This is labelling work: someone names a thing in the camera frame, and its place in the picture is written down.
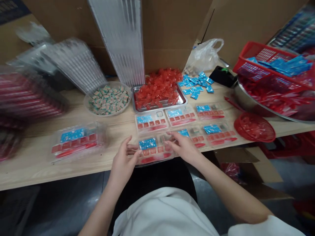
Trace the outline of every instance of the black pants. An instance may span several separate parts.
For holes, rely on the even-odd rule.
[[[180,188],[188,192],[197,202],[193,179],[180,157],[147,167],[135,168],[117,201],[109,230],[113,232],[115,220],[131,204],[147,193],[162,187]]]

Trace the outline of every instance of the white sleeve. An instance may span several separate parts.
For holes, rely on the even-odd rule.
[[[305,236],[301,231],[275,216],[268,216],[265,222],[256,225],[239,224],[229,229],[228,236]]]

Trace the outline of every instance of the red wrapped candy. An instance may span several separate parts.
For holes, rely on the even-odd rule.
[[[178,69],[159,69],[158,73],[151,73],[146,77],[146,84],[136,93],[136,106],[146,107],[157,105],[162,108],[161,101],[176,104],[178,101],[177,82],[183,80],[183,75]]]

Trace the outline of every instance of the metal tray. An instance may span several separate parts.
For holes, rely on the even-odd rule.
[[[142,107],[139,110],[137,110],[136,109],[136,103],[135,103],[135,101],[136,101],[136,92],[138,92],[140,90],[140,88],[141,88],[141,86],[135,86],[135,87],[131,88],[132,104],[133,104],[135,113],[138,113],[138,114],[142,114],[142,113],[145,113],[145,112],[151,112],[153,110],[154,111],[164,110],[164,109],[169,108],[169,107],[176,108],[176,107],[180,107],[180,106],[186,105],[188,103],[188,100],[187,100],[186,96],[183,94],[182,89],[178,86],[177,93],[178,93],[179,101],[175,105],[173,105],[171,103],[168,103],[167,100],[162,100],[162,101],[160,101],[162,103],[162,105],[163,105],[162,108],[159,108],[157,105],[155,105],[155,106],[151,106],[150,110],[148,110],[145,107]]]

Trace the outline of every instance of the candy pile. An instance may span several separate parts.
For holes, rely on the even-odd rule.
[[[272,62],[257,61],[255,57],[248,58],[249,61],[260,64],[269,69],[275,70],[285,76],[293,77],[303,74],[311,69],[313,63],[308,63],[302,55],[293,58],[290,61],[285,61],[282,58],[278,58]]]
[[[244,89],[257,102],[285,116],[292,116],[298,112],[298,106],[310,104],[315,100],[315,97],[302,97],[301,93],[281,94],[248,79],[243,78],[242,80]]]
[[[187,88],[191,87],[190,89],[184,89],[184,94],[191,94],[191,98],[197,99],[200,92],[204,91],[202,87],[194,87],[195,85],[200,85],[206,88],[208,93],[213,93],[213,89],[211,84],[213,84],[213,80],[205,75],[204,72],[199,74],[199,77],[192,78],[188,75],[184,75],[183,82],[178,83],[179,86],[183,87],[186,86]]]
[[[162,100],[176,104],[178,102],[177,82],[182,81],[183,75],[178,69],[159,69],[146,78],[146,84],[136,93],[136,106],[146,107],[158,105],[162,108]]]
[[[129,99],[128,92],[123,86],[111,88],[106,85],[94,92],[89,101],[89,109],[97,115],[110,115],[123,109]]]

